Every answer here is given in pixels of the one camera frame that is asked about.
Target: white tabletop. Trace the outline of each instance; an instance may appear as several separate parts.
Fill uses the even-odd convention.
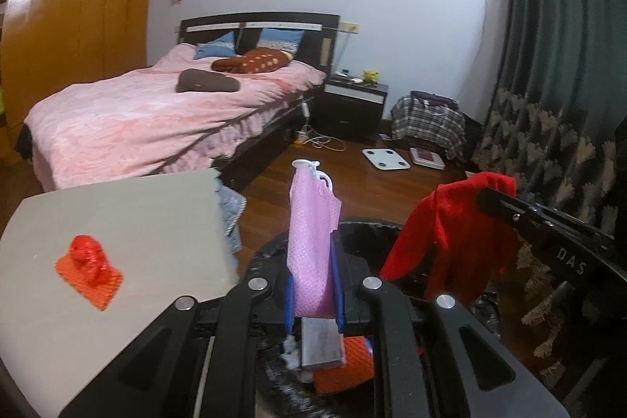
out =
[[[213,169],[78,186],[24,200],[0,239],[0,356],[42,418],[67,403],[178,296],[236,282]],[[78,234],[124,281],[99,311],[54,271]]]

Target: metal screw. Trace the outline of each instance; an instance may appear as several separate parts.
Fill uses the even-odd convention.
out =
[[[383,285],[383,282],[375,276],[367,276],[362,282],[366,289],[376,290]]]
[[[248,281],[248,286],[253,291],[262,291],[268,286],[268,281],[260,276],[252,278]]]
[[[435,299],[435,302],[442,308],[453,308],[455,306],[455,298],[449,295],[440,295]]]
[[[194,298],[191,296],[181,296],[174,302],[174,306],[177,310],[185,311],[190,310],[194,306]]]

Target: headboard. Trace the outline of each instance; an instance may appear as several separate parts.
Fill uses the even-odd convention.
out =
[[[200,16],[181,21],[179,43],[197,45],[235,31],[235,51],[244,54],[256,47],[264,27],[305,31],[295,59],[328,74],[339,23],[339,15],[325,13],[258,12]]]

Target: wall outlet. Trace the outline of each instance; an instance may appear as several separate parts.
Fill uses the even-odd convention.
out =
[[[359,32],[359,24],[354,22],[340,22],[340,26],[337,28],[339,32],[352,32],[357,34]]]

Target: wooden wardrobe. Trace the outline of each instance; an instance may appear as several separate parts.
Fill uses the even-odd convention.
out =
[[[10,143],[38,101],[145,67],[147,12],[148,0],[7,0],[0,69]]]

